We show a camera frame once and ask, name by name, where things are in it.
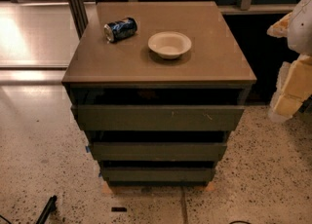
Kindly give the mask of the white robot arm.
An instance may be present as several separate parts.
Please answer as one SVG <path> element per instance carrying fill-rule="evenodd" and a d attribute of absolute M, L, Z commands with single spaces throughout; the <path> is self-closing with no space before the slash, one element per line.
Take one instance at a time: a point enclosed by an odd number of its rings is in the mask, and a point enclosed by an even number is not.
<path fill-rule="evenodd" d="M 268 117 L 272 122 L 284 123 L 312 95 L 312 0 L 300 0 L 267 29 L 267 34 L 286 37 L 289 49 L 299 54 L 292 63 L 283 62 L 270 101 Z"/>

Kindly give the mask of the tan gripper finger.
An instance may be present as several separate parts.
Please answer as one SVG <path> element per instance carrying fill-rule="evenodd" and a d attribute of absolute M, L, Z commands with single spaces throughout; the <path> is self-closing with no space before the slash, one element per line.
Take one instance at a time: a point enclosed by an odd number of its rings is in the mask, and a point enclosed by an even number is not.
<path fill-rule="evenodd" d="M 267 29 L 267 34 L 276 38 L 287 37 L 291 16 L 292 13 L 284 15 Z"/>
<path fill-rule="evenodd" d="M 291 119 L 312 94 L 312 56 L 300 55 L 292 63 L 284 62 L 279 70 L 268 117 L 272 122 Z"/>

